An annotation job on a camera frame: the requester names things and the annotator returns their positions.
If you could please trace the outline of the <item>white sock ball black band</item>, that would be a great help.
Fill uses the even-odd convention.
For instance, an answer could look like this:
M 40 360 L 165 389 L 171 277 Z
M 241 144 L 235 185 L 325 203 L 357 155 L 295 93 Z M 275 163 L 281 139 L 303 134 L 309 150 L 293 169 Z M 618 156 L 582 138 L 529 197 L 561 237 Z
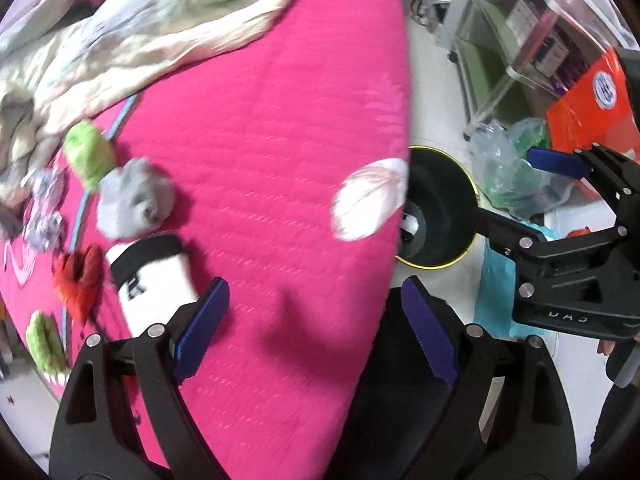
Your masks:
M 166 325 L 180 307 L 198 299 L 189 256 L 175 234 L 160 233 L 116 244 L 105 259 L 134 337 L 153 324 Z

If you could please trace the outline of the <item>pink quilted bed cover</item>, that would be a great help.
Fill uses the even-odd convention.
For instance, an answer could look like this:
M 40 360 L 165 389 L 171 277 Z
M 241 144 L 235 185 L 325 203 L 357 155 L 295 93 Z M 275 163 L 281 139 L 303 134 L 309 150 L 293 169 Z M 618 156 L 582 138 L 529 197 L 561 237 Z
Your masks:
M 246 47 L 152 84 L 118 138 L 176 182 L 195 281 L 231 304 L 181 394 L 235 479 L 321 479 L 387 296 L 390 219 L 354 242 L 331 207 L 370 162 L 405 159 L 401 0 L 294 0 Z

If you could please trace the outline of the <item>metal shelf rack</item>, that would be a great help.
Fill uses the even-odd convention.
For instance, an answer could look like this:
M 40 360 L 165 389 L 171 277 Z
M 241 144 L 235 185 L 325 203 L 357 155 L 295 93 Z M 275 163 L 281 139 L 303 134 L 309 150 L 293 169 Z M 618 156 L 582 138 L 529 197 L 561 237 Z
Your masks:
M 632 0 L 450 0 L 437 40 L 458 66 L 469 140 L 492 120 L 544 116 L 570 61 L 638 49 L 639 11 Z

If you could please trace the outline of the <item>boxes on shelf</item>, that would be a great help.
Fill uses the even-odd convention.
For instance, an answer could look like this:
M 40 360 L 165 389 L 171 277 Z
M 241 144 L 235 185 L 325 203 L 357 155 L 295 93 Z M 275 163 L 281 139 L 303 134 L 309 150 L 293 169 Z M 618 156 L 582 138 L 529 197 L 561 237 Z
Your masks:
M 516 44 L 521 48 L 539 21 L 539 12 L 533 3 L 516 0 L 506 18 Z M 576 84 L 588 70 L 588 64 L 575 41 L 555 27 L 540 45 L 529 66 L 550 84 L 556 96 L 562 96 Z

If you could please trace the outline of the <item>orange gift box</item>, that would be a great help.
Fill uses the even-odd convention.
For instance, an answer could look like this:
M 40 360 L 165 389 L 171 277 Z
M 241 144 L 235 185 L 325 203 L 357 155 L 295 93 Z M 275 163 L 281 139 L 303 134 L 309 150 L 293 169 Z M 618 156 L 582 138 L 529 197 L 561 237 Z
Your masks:
M 551 147 L 601 144 L 639 159 L 639 52 L 611 48 L 547 112 Z

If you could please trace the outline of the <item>clear plastic bag green contents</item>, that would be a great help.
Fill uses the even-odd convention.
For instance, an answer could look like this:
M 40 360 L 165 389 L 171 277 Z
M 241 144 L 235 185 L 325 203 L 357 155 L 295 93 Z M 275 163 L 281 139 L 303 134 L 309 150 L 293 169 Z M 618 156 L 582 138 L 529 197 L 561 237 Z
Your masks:
M 475 130 L 470 139 L 472 175 L 491 206 L 528 220 L 570 198 L 572 180 L 538 170 L 526 159 L 530 148 L 550 146 L 547 124 L 540 118 L 525 118 L 510 128 L 494 119 Z

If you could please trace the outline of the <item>green sock ball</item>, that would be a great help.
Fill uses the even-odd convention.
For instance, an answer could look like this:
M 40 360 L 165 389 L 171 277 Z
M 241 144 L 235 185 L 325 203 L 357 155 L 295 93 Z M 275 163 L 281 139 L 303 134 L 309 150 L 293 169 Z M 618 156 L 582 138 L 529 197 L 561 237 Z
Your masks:
M 111 141 L 90 120 L 82 120 L 67 131 L 62 150 L 67 165 L 88 192 L 96 192 L 101 180 L 116 167 Z
M 42 374 L 57 375 L 66 372 L 66 356 L 52 316 L 40 310 L 32 312 L 25 337 L 32 359 Z

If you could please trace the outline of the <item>grey sock ball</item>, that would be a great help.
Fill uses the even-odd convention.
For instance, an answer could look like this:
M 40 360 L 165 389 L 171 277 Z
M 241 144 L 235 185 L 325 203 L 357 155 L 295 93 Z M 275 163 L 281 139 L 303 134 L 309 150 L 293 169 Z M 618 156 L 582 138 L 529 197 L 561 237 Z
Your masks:
M 145 157 L 132 158 L 101 181 L 96 228 L 109 240 L 128 240 L 157 230 L 176 201 L 171 180 Z

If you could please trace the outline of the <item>grey paper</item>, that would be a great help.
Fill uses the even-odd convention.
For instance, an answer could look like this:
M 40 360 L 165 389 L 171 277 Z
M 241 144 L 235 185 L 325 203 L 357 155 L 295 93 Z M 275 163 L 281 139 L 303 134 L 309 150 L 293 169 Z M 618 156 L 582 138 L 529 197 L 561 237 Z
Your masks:
M 32 208 L 24 240 L 35 252 L 53 252 L 64 234 L 64 218 L 60 205 L 66 192 L 66 172 L 58 167 L 43 168 L 32 174 Z

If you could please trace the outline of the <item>pale crumpled blanket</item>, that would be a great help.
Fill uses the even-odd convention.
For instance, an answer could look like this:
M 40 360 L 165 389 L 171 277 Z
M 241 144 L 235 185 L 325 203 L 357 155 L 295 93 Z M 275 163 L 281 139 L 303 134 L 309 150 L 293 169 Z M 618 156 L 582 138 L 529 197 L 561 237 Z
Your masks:
M 105 0 L 55 25 L 72 0 L 41 0 L 1 36 L 1 203 L 17 209 L 27 180 L 63 133 L 177 68 L 258 39 L 293 0 Z

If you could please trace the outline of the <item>red sock ball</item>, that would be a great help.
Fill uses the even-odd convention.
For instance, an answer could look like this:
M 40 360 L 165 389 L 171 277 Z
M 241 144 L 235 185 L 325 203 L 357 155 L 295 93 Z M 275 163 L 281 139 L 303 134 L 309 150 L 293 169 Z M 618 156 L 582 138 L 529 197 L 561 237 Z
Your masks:
M 103 284 L 103 252 L 92 244 L 85 250 L 61 252 L 53 263 L 53 288 L 73 321 L 85 326 Z

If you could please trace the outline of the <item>black bin with gold rim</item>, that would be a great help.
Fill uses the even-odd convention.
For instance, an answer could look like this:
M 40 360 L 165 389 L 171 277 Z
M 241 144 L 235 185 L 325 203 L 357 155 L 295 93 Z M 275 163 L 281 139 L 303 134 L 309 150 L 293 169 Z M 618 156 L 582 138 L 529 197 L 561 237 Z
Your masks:
M 413 145 L 396 259 L 419 270 L 457 263 L 473 245 L 472 215 L 479 206 L 480 193 L 457 159 Z

